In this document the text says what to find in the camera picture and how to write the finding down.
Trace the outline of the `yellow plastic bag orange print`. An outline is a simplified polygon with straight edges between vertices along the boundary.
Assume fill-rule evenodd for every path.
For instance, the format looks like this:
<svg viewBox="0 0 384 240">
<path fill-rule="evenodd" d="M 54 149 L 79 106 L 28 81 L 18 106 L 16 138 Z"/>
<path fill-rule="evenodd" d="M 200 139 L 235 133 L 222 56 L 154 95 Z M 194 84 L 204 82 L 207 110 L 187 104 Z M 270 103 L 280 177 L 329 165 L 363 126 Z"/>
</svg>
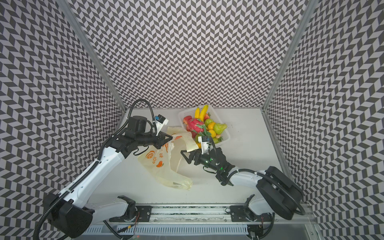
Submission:
<svg viewBox="0 0 384 240">
<path fill-rule="evenodd" d="M 192 138 L 192 133 L 181 127 L 168 127 L 167 134 L 173 139 L 159 150 L 151 146 L 138 156 L 142 166 L 163 186 L 189 190 L 193 181 L 179 173 L 178 167 L 183 160 L 181 151 L 191 152 L 199 147 Z"/>
</svg>

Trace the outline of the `yellow lemon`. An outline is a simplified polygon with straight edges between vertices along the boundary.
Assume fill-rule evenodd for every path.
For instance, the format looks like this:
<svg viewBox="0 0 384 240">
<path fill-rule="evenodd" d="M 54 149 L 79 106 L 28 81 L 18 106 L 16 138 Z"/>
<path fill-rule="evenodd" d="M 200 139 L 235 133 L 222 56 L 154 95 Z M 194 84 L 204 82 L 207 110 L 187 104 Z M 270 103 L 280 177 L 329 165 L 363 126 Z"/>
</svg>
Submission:
<svg viewBox="0 0 384 240">
<path fill-rule="evenodd" d="M 215 132 L 214 130 L 209 130 L 208 132 L 210 133 L 210 135 L 211 135 L 212 138 L 215 138 L 216 135 L 217 135 L 216 132 Z"/>
</svg>

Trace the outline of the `green pear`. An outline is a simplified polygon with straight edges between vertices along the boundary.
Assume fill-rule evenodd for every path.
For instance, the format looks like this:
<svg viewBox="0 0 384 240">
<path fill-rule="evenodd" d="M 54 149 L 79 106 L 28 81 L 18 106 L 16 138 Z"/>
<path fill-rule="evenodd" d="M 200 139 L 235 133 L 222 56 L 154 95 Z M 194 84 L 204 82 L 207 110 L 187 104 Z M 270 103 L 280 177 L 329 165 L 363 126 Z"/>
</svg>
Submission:
<svg viewBox="0 0 384 240">
<path fill-rule="evenodd" d="M 227 125 L 226 124 L 218 124 L 216 123 L 213 127 L 213 130 L 215 131 L 215 133 L 217 135 L 220 135 L 222 134 L 222 132 L 227 128 Z"/>
</svg>

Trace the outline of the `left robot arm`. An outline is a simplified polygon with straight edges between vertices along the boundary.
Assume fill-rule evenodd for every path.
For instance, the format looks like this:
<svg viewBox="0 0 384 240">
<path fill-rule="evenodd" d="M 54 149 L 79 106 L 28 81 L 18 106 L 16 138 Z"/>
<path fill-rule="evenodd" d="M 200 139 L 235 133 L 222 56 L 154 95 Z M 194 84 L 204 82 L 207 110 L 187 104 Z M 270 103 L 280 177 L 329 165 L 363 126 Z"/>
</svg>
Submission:
<svg viewBox="0 0 384 240">
<path fill-rule="evenodd" d="M 58 194 L 47 194 L 43 200 L 44 213 L 36 223 L 33 239 L 40 238 L 41 228 L 45 221 L 64 233 L 67 237 L 81 236 L 89 226 L 98 222 L 107 222 L 118 218 L 123 221 L 136 221 L 138 210 L 136 202 L 126 196 L 119 196 L 116 200 L 91 206 L 88 201 L 109 175 L 128 156 L 136 156 L 139 147 L 153 146 L 160 149 L 172 140 L 172 136 L 161 129 L 168 123 L 162 115 L 152 115 L 148 120 L 142 116 L 132 116 L 136 104 L 147 100 L 136 100 L 132 104 L 125 123 L 117 129 L 101 145 L 97 158 L 72 183 L 62 189 Z"/>
</svg>

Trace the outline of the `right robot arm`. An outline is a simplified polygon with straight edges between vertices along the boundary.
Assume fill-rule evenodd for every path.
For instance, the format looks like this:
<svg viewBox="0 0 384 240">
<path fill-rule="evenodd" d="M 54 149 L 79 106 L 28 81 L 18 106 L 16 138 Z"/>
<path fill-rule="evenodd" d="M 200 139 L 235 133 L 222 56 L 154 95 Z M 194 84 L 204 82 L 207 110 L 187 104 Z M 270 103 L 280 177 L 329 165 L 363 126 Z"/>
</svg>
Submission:
<svg viewBox="0 0 384 240">
<path fill-rule="evenodd" d="M 263 214 L 278 215 L 285 220 L 291 220 L 294 215 L 306 214 L 301 205 L 303 191 L 276 167 L 265 171 L 239 169 L 230 164 L 221 148 L 207 151 L 181 151 L 182 157 L 188 164 L 202 165 L 214 174 L 222 186 L 243 186 L 256 189 L 259 194 L 250 195 L 243 204 L 240 216 L 247 221 L 260 220 Z"/>
</svg>

